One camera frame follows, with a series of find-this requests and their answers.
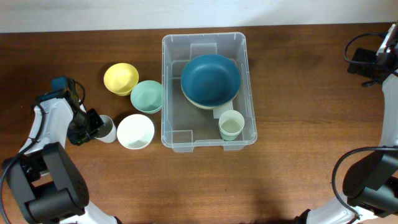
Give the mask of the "grey cup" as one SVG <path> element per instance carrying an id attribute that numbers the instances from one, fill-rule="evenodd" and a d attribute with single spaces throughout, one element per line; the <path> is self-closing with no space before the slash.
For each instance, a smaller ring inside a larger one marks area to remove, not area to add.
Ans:
<path id="1" fill-rule="evenodd" d="M 105 143 L 112 143 L 117 140 L 117 129 L 113 120 L 103 114 L 100 115 L 100 118 L 104 125 L 100 127 L 96 139 Z"/>

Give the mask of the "white small bowl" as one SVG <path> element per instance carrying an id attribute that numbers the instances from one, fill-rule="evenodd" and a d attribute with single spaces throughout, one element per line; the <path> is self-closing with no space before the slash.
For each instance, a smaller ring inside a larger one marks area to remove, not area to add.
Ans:
<path id="1" fill-rule="evenodd" d="M 117 128 L 120 144 L 132 150 L 147 147 L 153 140 L 155 126 L 150 118 L 143 114 L 132 114 L 124 118 Z"/>

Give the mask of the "yellow small bowl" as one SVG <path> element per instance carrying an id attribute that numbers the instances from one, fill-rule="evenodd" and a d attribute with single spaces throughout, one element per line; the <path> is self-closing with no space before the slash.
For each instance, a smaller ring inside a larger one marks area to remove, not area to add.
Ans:
<path id="1" fill-rule="evenodd" d="M 137 69 L 129 63 L 116 63 L 105 71 L 105 87 L 119 96 L 127 96 L 139 82 Z"/>

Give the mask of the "green small bowl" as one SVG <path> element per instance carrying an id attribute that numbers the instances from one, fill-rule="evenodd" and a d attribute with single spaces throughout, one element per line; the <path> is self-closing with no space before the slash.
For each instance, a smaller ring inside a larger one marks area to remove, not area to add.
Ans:
<path id="1" fill-rule="evenodd" d="M 131 92 L 131 103 L 135 109 L 154 114 L 161 110 L 163 86 L 156 81 L 146 80 L 138 83 Z"/>

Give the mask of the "blue plate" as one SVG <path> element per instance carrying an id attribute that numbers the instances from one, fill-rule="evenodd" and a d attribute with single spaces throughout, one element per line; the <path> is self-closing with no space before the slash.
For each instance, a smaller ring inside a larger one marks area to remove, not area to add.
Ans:
<path id="1" fill-rule="evenodd" d="M 232 60 L 222 55 L 206 54 L 186 64 L 180 82 L 189 100 L 213 108 L 235 98 L 241 87 L 241 76 Z"/>

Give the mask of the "cream plate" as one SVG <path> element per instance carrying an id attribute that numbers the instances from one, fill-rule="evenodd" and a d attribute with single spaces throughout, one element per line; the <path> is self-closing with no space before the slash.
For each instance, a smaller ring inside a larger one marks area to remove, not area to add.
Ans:
<path id="1" fill-rule="evenodd" d="M 222 107 L 222 106 L 226 106 L 228 103 L 232 103 L 233 100 L 238 96 L 239 91 L 238 91 L 237 94 L 235 94 L 235 95 L 232 97 L 232 99 L 229 100 L 228 102 L 222 103 L 222 104 L 220 104 L 220 105 L 215 105 L 215 106 L 205 106 L 205 105 L 198 104 L 198 103 L 194 102 L 193 100 L 191 100 L 191 99 L 186 95 L 186 93 L 184 92 L 183 89 L 182 89 L 182 93 L 183 93 L 184 97 L 185 97 L 191 104 L 195 105 L 196 107 L 201 108 L 201 109 L 204 109 L 204 110 L 213 110 L 213 109 L 215 109 L 215 108 L 220 108 L 220 107 Z"/>

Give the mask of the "green cup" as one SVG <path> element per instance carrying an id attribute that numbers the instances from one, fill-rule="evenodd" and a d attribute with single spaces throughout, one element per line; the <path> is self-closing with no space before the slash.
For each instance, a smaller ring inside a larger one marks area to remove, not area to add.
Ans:
<path id="1" fill-rule="evenodd" d="M 225 140 L 225 141 L 234 141 L 242 132 L 242 129 L 238 128 L 227 128 L 227 129 L 220 129 L 220 134 L 221 137 Z"/>

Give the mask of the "cream cup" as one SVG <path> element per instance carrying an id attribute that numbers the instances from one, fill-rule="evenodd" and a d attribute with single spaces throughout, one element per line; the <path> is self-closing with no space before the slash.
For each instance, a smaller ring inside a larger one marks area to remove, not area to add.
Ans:
<path id="1" fill-rule="evenodd" d="M 236 110 L 225 111 L 218 122 L 221 134 L 227 136 L 237 136 L 245 125 L 243 115 Z"/>

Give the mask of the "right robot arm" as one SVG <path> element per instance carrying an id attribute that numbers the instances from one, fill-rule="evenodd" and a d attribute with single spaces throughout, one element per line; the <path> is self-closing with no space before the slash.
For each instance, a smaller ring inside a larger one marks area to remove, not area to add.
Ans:
<path id="1" fill-rule="evenodd" d="M 326 205 L 306 210 L 294 223 L 360 223 L 397 215 L 397 74 L 383 75 L 384 121 L 378 147 L 362 147 L 338 159 L 332 174 L 349 156 L 367 151 L 354 163 L 343 181 L 343 191 L 333 187 L 334 198 Z"/>

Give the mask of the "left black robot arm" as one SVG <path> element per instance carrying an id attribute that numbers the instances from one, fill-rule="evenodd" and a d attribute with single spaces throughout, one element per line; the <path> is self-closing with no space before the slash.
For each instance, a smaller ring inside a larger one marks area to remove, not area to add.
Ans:
<path id="1" fill-rule="evenodd" d="M 52 91 L 38 96 L 27 141 L 4 160 L 6 182 L 28 223 L 119 223 L 90 201 L 80 171 L 65 151 L 66 141 L 80 146 L 105 127 L 94 109 L 86 110 L 72 78 L 58 77 Z"/>

